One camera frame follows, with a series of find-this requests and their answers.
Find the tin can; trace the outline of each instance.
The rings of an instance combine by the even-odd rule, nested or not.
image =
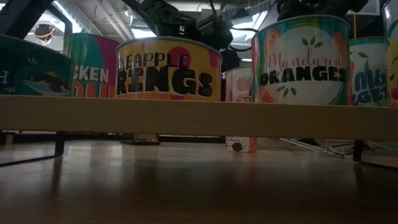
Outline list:
[[[398,1],[388,1],[382,8],[386,39],[387,90],[390,106],[398,105]]]
[[[270,25],[252,39],[256,102],[346,105],[349,24],[328,15]]]
[[[220,101],[221,54],[176,37],[121,44],[117,98]]]
[[[239,67],[225,72],[226,100],[251,102],[251,67]],[[257,138],[226,137],[226,148],[232,152],[256,152]]]
[[[349,41],[350,105],[388,106],[384,49],[383,37]]]
[[[66,35],[63,53],[76,64],[72,96],[115,98],[115,40],[93,34]]]
[[[57,51],[0,35],[0,95],[70,96],[73,67]]]

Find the can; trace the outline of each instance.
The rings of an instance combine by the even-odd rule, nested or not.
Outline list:
[[[220,101],[221,54],[188,39],[154,37],[119,45],[117,98]]]
[[[119,42],[93,34],[66,35],[63,53],[75,63],[72,96],[115,98]]]
[[[335,16],[286,19],[252,39],[255,102],[346,105],[349,24]]]
[[[229,102],[251,102],[251,67],[239,67],[225,72],[226,100]],[[225,137],[226,149],[232,152],[256,152],[257,138]]]
[[[354,106],[388,106],[384,37],[349,41],[351,100]]]
[[[398,1],[388,1],[382,8],[386,38],[387,90],[390,106],[398,105]]]
[[[0,95],[70,96],[73,67],[60,52],[0,35]]]

